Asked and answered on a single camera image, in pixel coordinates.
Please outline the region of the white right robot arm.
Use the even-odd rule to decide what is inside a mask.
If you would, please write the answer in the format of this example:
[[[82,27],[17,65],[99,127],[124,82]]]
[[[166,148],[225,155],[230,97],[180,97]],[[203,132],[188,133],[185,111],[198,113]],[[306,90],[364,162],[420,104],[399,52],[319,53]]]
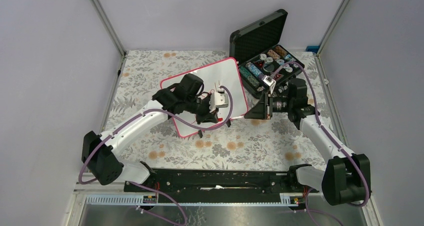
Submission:
[[[269,120],[275,113],[286,113],[326,161],[325,170],[310,164],[291,166],[286,179],[291,191],[299,192],[307,186],[321,192],[330,205],[365,206],[372,192],[370,160],[346,147],[321,122],[319,111],[308,100],[306,81],[290,79],[286,95],[263,94],[244,118]]]

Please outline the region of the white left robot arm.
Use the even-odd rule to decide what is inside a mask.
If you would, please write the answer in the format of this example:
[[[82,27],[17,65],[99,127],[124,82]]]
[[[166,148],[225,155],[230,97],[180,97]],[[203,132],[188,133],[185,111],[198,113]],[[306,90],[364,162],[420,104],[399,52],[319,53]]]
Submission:
[[[155,178],[147,166],[124,162],[118,156],[140,135],[170,118],[198,131],[223,126],[229,119],[220,121],[218,111],[233,106],[231,93],[225,86],[213,93],[204,91],[204,87],[200,77],[185,74],[180,82],[158,90],[140,111],[114,129],[100,134],[88,132],[83,138],[79,183],[108,185],[121,177],[136,180],[142,191],[153,189]]]

